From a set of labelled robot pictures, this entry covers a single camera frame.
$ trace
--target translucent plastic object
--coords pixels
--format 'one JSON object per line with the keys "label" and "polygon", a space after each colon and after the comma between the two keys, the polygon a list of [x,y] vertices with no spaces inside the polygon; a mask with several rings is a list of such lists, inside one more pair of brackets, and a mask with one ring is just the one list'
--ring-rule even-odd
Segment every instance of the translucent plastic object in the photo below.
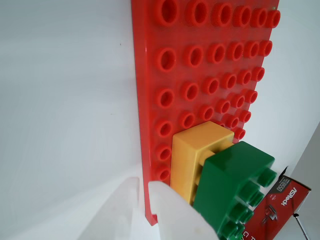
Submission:
{"label": "translucent plastic object", "polygon": [[133,209],[138,206],[139,178],[126,179],[106,200],[78,240],[128,240]]}
{"label": "translucent plastic object", "polygon": [[219,240],[214,229],[172,188],[149,182],[151,213],[157,215],[161,240]]}

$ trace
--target red box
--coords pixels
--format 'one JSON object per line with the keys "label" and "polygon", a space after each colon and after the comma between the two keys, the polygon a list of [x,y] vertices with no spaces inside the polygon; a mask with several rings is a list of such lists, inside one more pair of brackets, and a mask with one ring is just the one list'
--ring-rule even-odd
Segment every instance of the red box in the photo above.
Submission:
{"label": "red box", "polygon": [[244,240],[272,240],[304,202],[311,189],[283,175],[245,224]]}

